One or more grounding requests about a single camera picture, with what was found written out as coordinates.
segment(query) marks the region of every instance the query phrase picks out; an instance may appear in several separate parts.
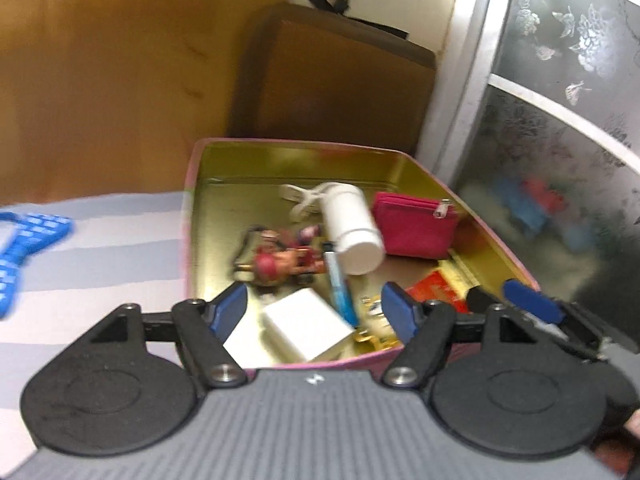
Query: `zipper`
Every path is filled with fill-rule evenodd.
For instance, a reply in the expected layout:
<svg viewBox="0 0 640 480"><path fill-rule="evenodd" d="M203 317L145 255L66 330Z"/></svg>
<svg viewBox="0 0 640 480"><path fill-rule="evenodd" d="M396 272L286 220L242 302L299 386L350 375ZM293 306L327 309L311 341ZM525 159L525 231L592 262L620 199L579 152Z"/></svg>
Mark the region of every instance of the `zipper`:
<svg viewBox="0 0 640 480"><path fill-rule="evenodd" d="M451 200L448 198L443 198L440 200L438 207L433 212L433 216L436 218L444 218L449 211L449 207L451 206Z"/></svg>

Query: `silver screw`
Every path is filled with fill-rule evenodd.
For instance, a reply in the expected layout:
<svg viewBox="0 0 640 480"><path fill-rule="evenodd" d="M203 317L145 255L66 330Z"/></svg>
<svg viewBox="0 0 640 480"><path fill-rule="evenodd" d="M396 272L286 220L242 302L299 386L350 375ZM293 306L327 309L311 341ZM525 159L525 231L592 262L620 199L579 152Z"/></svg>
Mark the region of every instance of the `silver screw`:
<svg viewBox="0 0 640 480"><path fill-rule="evenodd" d="M237 366L222 364L211 369L211 378L220 383L230 383L242 377L242 370Z"/></svg>
<svg viewBox="0 0 640 480"><path fill-rule="evenodd" d="M391 368L386 374L385 379L388 384L395 386L405 386L413 383L418 378L418 374L413 368L408 366L398 366Z"/></svg>

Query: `glass door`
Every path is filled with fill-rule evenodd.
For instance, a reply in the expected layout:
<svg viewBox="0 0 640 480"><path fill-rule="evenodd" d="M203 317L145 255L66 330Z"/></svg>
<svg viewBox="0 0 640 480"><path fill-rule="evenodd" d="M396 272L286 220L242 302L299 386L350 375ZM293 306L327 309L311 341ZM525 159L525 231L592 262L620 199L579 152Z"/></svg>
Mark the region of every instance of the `glass door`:
<svg viewBox="0 0 640 480"><path fill-rule="evenodd" d="M640 0L489 0L439 155L544 292L640 342Z"/></svg>

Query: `pink pouch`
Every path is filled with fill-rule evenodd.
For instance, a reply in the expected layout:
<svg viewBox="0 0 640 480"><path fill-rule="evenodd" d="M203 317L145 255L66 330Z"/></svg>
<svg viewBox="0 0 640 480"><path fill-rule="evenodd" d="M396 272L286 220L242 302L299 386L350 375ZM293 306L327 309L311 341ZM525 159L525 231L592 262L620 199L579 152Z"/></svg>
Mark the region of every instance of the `pink pouch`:
<svg viewBox="0 0 640 480"><path fill-rule="evenodd" d="M428 260L447 258L458 213L447 200L380 192L372 208L387 254Z"/></svg>

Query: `blue pen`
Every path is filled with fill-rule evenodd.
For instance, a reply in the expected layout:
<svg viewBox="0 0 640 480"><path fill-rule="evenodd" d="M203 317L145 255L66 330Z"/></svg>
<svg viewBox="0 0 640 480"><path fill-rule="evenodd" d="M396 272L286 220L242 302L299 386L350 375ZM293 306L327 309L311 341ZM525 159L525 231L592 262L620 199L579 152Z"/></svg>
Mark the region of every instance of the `blue pen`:
<svg viewBox="0 0 640 480"><path fill-rule="evenodd" d="M324 258L326 272L329 275L329 282L331 283L331 290L334 296L334 305L342 318L356 328L360 324L358 322L358 316L356 316L356 311L353 308L353 301L351 301L347 282L344 279L344 275L340 269L340 263L338 263L338 256L331 242L322 244L322 257Z"/></svg>

